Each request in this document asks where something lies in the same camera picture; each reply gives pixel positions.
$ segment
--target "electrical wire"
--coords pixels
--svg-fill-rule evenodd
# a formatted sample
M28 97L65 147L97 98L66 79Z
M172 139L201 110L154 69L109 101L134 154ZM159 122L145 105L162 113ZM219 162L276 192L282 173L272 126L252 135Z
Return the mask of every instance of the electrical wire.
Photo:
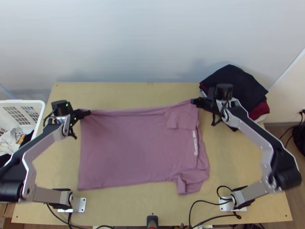
M231 199L222 198L222 197L219 195L218 191L219 191L220 188L227 188L227 189L229 189L230 191L232 191L232 189L230 189L228 186L221 185L221 186L219 186L219 187L217 188L217 190L216 190L217 195L218 195L218 197L219 197L221 200L231 200Z
M261 223L260 223L260 226L261 226L263 229L266 229Z
M53 110L50 114L48 114L44 119L43 119L43 127L45 126L45 122L46 120L55 112L55 110Z
M85 228L83 228L83 227L79 227L79 226L76 226L76 225L71 224L70 222L68 223L68 222L62 220L61 218L59 218L59 217L52 211L52 209L50 208L49 204L46 204L46 205L47 205L48 209L50 210L50 212L52 213L52 215L54 215L58 220L60 220L60 221L63 222L64 224L68 225L69 228L75 227L75 228L78 228L78 229L85 229ZM72 213L69 214L69 215L70 215L70 217L68 217L68 221L71 220ZM114 227L111 227L111 226L108 226L108 225L101 225L101 226L97 227L96 229L101 228L101 227L107 227L107 228L110 228L110 229L115 229Z
M194 228L194 227L196 227L196 226L201 225L201 224L199 223L198 225L196 225L196 226L194 226L194 227L191 227L191 212L192 212L193 206L194 206L196 203L198 203L198 202L204 202L204 203L208 203L208 204L212 204L212 205L223 205L223 204L232 202L232 200L226 201L226 202L224 202L224 203L212 203L212 202L209 202L209 201L206 201L206 200L197 200L197 201L195 201L195 202L192 204L192 206L191 206L191 208L190 208L190 210L189 210L189 215L188 215L188 224L189 224L189 228L190 228L190 229L192 229L192 228Z
M240 215L236 214L236 212L233 212L233 214L229 214L229 215L220 215L220 216L211 217L211 218L209 218L209 219L207 219L207 220L205 220L205 221L200 222L199 224L196 224L196 225L193 226L193 227L190 227L190 229L193 229L193 228L195 228L195 227L198 227L198 226L200 226L200 225L202 225L202 224L204 224L204 223L206 223L206 222L211 221L212 219L218 219L218 218L230 217L230 216L235 216L236 218L241 219L241 216L240 216Z
M301 123L302 123L302 121L303 121L303 112L300 111L299 114L302 116L302 118L301 118L300 123L299 123L297 126L301 125ZM290 129L292 129L292 128L294 128L294 127L296 127L296 126L292 126L292 127L288 128L288 129L285 131L285 133L283 133L282 136L279 137L279 140L280 140L280 139L281 139Z
M290 136L290 138L288 138L287 142L286 142L286 145L285 145L285 148L287 147L288 143L289 143L289 140L292 138L292 135Z
M72 212L69 212L69 215L68 215L68 223L70 224L71 222L71 217L72 217Z

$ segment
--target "laundry basket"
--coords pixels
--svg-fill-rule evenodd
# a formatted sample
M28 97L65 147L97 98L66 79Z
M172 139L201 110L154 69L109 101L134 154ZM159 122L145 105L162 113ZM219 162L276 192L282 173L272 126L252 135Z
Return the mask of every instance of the laundry basket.
M0 100L0 136L19 127L25 134L34 130L34 139L44 110L45 103L41 100Z

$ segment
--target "white wall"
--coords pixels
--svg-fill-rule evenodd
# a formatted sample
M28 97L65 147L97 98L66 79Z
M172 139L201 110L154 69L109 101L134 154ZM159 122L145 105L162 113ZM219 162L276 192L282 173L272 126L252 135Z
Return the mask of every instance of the white wall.
M270 114L265 118L265 123L301 120L299 111L305 108L305 49L266 97Z
M304 0L2 0L0 82L199 82L231 63L269 88L305 47Z

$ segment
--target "wooden table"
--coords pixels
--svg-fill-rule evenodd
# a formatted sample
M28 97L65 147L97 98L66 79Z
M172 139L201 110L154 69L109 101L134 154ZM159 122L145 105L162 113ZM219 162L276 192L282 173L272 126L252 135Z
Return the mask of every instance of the wooden table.
M70 101L74 109L94 110L147 108L199 96L197 83L57 83L52 88L45 116L51 111L50 103L62 99ZM188 225L189 208L194 201L218 202L216 188L219 185L237 188L250 185L262 176L262 151L241 132L232 132L223 123L212 127L211 121L212 114L200 110L199 128L209 158L210 178L197 193L178 196L173 182L78 191L81 137L79 123L74 127L77 140L69 137L57 142L34 161L36 182L46 188L71 188L77 196L87 198L85 212L73 214L72 221L77 225L144 226L146 217L152 213L159 217L160 225ZM193 208L191 223L194 225L221 214L224 213L218 206L198 203ZM67 214L58 215L67 219ZM257 199L247 212L240 215L240 220L227 217L210 223L243 224L292 220L284 192ZM16 205L13 222L61 224L41 203Z

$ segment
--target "black folded shirt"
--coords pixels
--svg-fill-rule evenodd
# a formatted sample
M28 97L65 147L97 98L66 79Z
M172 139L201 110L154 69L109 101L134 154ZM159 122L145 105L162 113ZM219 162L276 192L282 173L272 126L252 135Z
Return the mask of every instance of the black folded shirt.
M234 65L227 65L208 76L200 82L200 88L204 90L220 83L233 85L233 97L238 99L247 111L253 110L267 99L265 95L268 91L252 75Z

